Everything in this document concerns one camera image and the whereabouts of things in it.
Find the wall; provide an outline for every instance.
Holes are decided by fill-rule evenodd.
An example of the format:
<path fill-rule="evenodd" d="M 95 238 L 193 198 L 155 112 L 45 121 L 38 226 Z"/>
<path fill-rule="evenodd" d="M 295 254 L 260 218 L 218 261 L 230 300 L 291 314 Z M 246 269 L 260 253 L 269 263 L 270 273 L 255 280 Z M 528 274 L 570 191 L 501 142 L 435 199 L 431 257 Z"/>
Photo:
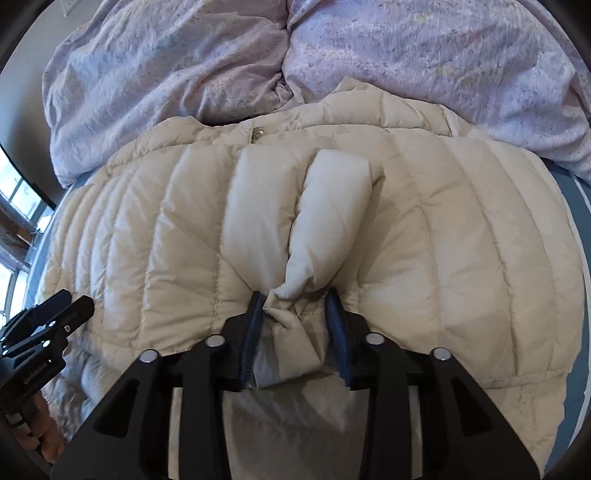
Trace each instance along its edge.
<path fill-rule="evenodd" d="M 0 144 L 24 177 L 54 202 L 63 190 L 49 156 L 49 127 L 43 114 L 41 76 L 55 47 L 88 22 L 100 0 L 80 0 L 64 17 L 59 0 L 37 18 L 0 73 Z"/>

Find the silver screw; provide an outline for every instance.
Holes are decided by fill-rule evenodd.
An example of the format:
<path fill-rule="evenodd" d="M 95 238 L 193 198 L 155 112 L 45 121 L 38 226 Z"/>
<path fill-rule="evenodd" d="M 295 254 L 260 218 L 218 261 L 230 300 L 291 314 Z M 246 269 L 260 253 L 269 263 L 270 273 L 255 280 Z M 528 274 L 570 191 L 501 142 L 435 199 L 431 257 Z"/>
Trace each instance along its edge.
<path fill-rule="evenodd" d="M 205 345 L 207 346 L 222 346 L 226 342 L 226 339 L 222 335 L 212 335 L 211 337 L 207 337 L 205 340 Z"/>
<path fill-rule="evenodd" d="M 445 360 L 449 360 L 452 357 L 452 353 L 447 348 L 443 348 L 442 346 L 438 346 L 433 351 L 433 356 L 437 360 L 441 360 L 442 362 L 444 362 Z"/>
<path fill-rule="evenodd" d="M 139 356 L 139 361 L 145 364 L 151 364 L 158 358 L 158 352 L 156 350 L 145 350 Z"/>
<path fill-rule="evenodd" d="M 385 342 L 384 336 L 380 335 L 379 333 L 368 333 L 365 336 L 365 341 L 368 342 L 370 345 L 381 345 Z"/>

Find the bed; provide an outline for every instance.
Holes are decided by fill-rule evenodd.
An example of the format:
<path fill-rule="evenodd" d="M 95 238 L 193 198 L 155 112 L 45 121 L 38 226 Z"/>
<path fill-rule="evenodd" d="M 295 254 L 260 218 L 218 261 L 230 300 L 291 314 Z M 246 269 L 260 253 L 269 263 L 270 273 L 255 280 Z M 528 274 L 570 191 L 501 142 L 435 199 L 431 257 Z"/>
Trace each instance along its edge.
<path fill-rule="evenodd" d="M 546 6 L 553 10 L 553 4 L 551 2 L 545 2 Z M 571 34 L 576 27 L 568 26 L 564 23 L 564 18 L 571 18 L 561 10 L 556 18 L 563 20 L 563 27 L 567 30 L 567 33 Z M 422 17 L 417 17 L 419 22 L 423 21 Z M 588 41 L 585 38 L 577 36 L 576 41 L 573 38 L 573 42 L 583 54 L 588 52 Z M 302 102 L 307 101 L 302 94 L 300 100 Z M 273 104 L 273 107 L 280 107 L 281 105 Z M 554 151 L 553 160 L 560 161 L 560 153 Z M 573 168 L 566 170 L 565 168 L 559 167 L 552 161 L 547 161 L 546 165 L 552 175 L 554 176 L 560 190 L 567 201 L 572 217 L 577 225 L 580 235 L 580 241 L 583 249 L 587 256 L 587 259 L 591 259 L 591 187 L 583 181 L 573 175 Z M 568 162 L 562 162 L 564 166 L 570 166 Z M 73 181 L 71 189 L 76 189 L 86 182 L 92 175 L 92 169 L 81 174 L 81 175 L 64 175 L 63 178 L 67 178 L 68 182 Z M 44 266 L 44 259 L 48 251 L 49 244 L 51 242 L 51 225 L 48 228 L 48 232 L 44 237 L 43 243 L 40 245 L 37 257 L 34 265 L 31 269 L 30 283 L 27 290 L 27 302 L 32 304 L 34 302 L 34 295 L 37 289 L 37 282 L 41 277 L 41 273 Z M 552 468 L 557 466 L 563 468 L 561 465 L 561 459 L 567 457 L 566 452 L 569 446 L 573 443 L 577 435 L 580 432 L 585 431 L 585 420 L 590 409 L 590 397 L 591 397 L 591 349 L 590 349 L 590 327 L 589 327 L 589 292 L 591 291 L 591 281 L 589 280 L 589 269 L 585 271 L 585 285 L 587 289 L 587 304 L 585 305 L 585 315 L 583 319 L 583 335 L 582 335 L 582 349 L 576 359 L 573 370 L 567 380 L 567 396 L 564 402 L 565 418 L 560 425 L 557 433 L 556 442 L 550 456 L 550 460 L 547 464 L 547 473 L 550 476 L 555 473 Z"/>

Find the beige puffer jacket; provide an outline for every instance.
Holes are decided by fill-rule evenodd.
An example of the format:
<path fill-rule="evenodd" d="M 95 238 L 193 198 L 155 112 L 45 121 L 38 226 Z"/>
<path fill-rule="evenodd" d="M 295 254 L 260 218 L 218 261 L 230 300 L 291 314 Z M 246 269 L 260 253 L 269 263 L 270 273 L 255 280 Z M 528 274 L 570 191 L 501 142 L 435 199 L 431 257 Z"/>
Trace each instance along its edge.
<path fill-rule="evenodd" d="M 44 393 L 72 434 L 144 349 L 188 349 L 262 290 L 259 389 L 225 397 L 235 478 L 356 478 L 366 394 L 323 366 L 333 285 L 401 346 L 450 348 L 542 468 L 580 348 L 573 228 L 534 154 L 352 79 L 237 125 L 172 118 L 59 207 L 40 298 L 96 313 Z"/>

